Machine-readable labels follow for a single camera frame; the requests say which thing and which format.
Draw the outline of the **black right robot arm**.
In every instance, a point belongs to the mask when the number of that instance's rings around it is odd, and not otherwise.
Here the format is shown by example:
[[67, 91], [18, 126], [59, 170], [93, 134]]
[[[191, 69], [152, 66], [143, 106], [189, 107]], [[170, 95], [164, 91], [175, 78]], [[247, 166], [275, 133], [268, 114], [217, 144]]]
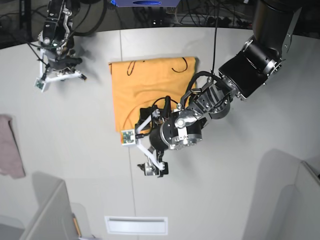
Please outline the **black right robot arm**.
[[46, 60], [46, 71], [57, 75], [73, 74], [75, 67], [82, 63], [76, 57], [73, 37], [74, 17], [79, 13], [78, 0], [51, 0], [43, 30], [38, 37], [42, 60]]

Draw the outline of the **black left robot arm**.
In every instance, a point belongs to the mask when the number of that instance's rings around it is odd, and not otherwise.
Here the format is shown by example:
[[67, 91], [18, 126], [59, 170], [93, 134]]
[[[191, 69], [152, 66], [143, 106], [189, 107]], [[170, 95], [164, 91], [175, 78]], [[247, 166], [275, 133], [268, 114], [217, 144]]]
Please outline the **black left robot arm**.
[[194, 74], [184, 95], [171, 108], [173, 100], [164, 97], [140, 111], [135, 138], [148, 137], [150, 147], [137, 147], [147, 157], [139, 168], [146, 176], [163, 177], [169, 172], [163, 161], [167, 150], [180, 150], [202, 140], [202, 129], [211, 120], [224, 118], [234, 98], [247, 99], [276, 73], [286, 59], [292, 35], [304, 6], [302, 0], [259, 0], [255, 5], [252, 36], [242, 49], [218, 70]]

